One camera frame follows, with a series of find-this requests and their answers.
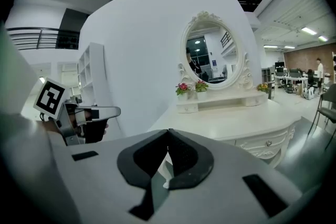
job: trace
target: white vanity table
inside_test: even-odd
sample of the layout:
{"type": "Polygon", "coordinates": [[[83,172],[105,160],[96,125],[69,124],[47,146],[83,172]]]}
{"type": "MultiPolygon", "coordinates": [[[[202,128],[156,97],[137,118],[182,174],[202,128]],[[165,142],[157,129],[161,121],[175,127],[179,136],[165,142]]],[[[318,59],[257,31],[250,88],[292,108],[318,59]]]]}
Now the white vanity table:
{"type": "MultiPolygon", "coordinates": [[[[172,104],[148,131],[172,128],[195,133],[240,147],[258,158],[271,159],[269,164],[275,167],[283,159],[289,140],[293,137],[295,124],[301,117],[268,100],[268,94],[256,90],[249,70],[249,59],[244,51],[244,37],[236,35],[237,27],[240,26],[229,28],[220,18],[208,12],[200,12],[192,18],[182,37],[181,63],[178,65],[180,83],[186,83],[191,89],[189,99],[172,104]],[[190,44],[190,35],[195,36],[193,29],[199,31],[195,25],[205,23],[220,26],[230,33],[234,40],[233,46],[236,46],[237,64],[235,71],[224,82],[209,83],[207,98],[198,100],[194,87],[199,77],[193,72],[190,60],[187,60],[186,43],[190,44]]],[[[172,163],[169,155],[166,160],[172,163]]],[[[166,170],[164,162],[159,172],[165,174],[163,170],[166,170]]]]}

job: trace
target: fluorescent light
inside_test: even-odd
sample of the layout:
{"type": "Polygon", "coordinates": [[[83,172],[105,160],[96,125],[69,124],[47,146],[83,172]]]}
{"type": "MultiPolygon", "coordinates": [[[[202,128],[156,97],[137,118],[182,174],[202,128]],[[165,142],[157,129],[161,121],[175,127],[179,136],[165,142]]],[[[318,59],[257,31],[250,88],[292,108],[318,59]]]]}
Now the fluorescent light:
{"type": "Polygon", "coordinates": [[[316,32],[315,31],[313,31],[313,30],[311,30],[311,29],[309,29],[309,28],[307,28],[307,27],[304,27],[303,29],[301,29],[302,31],[305,31],[305,32],[307,32],[307,33],[309,33],[309,34],[311,34],[311,35],[316,35],[316,32]]]}
{"type": "Polygon", "coordinates": [[[322,41],[327,41],[328,39],[323,37],[323,36],[319,36],[319,39],[321,39],[322,41]]]}

